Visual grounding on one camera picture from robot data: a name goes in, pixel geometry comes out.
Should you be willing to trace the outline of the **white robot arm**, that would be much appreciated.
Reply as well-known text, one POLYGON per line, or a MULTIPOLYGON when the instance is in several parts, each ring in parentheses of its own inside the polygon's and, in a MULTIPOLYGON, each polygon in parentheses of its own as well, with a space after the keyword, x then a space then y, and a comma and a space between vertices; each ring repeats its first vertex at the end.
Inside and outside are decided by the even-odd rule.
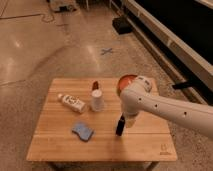
POLYGON ((213 106, 153 95, 151 89, 152 82, 147 77, 120 78, 117 92, 126 119, 134 119, 146 111, 213 139, 213 106))

